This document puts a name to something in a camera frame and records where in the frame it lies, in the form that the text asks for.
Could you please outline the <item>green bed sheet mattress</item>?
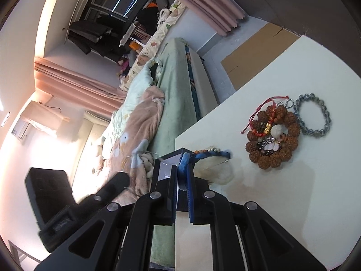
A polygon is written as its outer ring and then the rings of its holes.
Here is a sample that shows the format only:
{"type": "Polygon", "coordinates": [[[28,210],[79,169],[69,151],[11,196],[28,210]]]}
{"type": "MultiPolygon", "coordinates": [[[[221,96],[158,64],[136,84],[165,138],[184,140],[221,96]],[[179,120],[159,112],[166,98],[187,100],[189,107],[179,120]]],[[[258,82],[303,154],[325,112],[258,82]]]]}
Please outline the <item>green bed sheet mattress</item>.
{"type": "MultiPolygon", "coordinates": [[[[192,99],[184,39],[169,40],[161,54],[155,85],[165,94],[163,114],[148,150],[155,157],[175,151],[175,139],[197,121],[192,99]]],[[[150,261],[165,268],[175,267],[174,226],[155,226],[150,261]]]]}

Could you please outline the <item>pink fleece blanket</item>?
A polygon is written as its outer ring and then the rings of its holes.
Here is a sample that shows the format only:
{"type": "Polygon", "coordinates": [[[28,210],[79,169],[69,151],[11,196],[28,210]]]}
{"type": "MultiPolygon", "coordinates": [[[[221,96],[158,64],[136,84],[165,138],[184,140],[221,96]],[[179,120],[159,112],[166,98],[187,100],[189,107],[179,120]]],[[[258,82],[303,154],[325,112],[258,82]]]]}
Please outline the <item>pink fleece blanket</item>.
{"type": "Polygon", "coordinates": [[[113,146],[109,159],[111,179],[116,173],[126,173],[130,184],[114,198],[114,202],[126,206],[149,192],[147,172],[152,169],[153,159],[148,160],[148,145],[155,136],[162,118],[165,95],[156,86],[148,87],[139,104],[130,114],[124,133],[113,146]]]}

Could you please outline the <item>floral mattress in background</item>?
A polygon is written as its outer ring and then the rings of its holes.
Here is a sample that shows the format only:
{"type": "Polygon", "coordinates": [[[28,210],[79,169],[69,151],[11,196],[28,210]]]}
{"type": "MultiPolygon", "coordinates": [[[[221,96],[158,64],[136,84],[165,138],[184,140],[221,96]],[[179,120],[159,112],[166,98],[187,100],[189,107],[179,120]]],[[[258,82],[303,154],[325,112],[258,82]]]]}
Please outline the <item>floral mattress in background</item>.
{"type": "Polygon", "coordinates": [[[144,65],[156,56],[168,31],[177,23],[185,9],[185,4],[175,0],[169,9],[164,8],[160,11],[157,30],[140,51],[128,74],[121,77],[119,85],[120,90],[129,90],[133,79],[142,71],[144,65]]]}

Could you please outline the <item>white floral duvet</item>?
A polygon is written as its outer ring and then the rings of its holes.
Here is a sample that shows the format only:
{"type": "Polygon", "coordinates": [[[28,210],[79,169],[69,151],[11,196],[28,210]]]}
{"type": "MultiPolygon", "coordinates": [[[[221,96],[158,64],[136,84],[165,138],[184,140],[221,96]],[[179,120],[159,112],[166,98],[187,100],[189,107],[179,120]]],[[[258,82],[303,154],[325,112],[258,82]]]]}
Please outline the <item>white floral duvet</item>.
{"type": "Polygon", "coordinates": [[[126,123],[133,110],[141,102],[141,97],[145,90],[154,85],[151,68],[157,63],[158,60],[156,58],[150,59],[144,65],[141,72],[134,77],[127,92],[125,102],[117,111],[113,112],[109,125],[98,139],[99,144],[102,144],[102,157],[105,160],[110,158],[115,141],[124,133],[126,123]]]}

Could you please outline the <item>pink curtain far side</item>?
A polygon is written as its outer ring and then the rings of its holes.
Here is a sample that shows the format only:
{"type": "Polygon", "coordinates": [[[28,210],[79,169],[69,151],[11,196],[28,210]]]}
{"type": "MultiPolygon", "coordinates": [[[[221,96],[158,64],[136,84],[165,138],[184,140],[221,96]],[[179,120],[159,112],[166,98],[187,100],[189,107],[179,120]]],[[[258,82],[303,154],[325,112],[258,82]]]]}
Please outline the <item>pink curtain far side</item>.
{"type": "Polygon", "coordinates": [[[34,59],[34,80],[37,89],[106,117],[111,117],[127,96],[125,91],[45,58],[34,59]]]}

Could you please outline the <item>brown cardboard sheet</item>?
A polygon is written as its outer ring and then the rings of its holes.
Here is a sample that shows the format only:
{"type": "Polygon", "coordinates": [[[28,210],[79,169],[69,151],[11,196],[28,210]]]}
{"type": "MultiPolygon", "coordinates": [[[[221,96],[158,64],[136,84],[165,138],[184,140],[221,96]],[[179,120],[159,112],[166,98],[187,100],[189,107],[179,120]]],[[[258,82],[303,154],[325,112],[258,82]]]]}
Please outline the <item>brown cardboard sheet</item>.
{"type": "Polygon", "coordinates": [[[222,66],[235,90],[247,84],[298,38],[287,29],[268,23],[226,56],[222,66]]]}

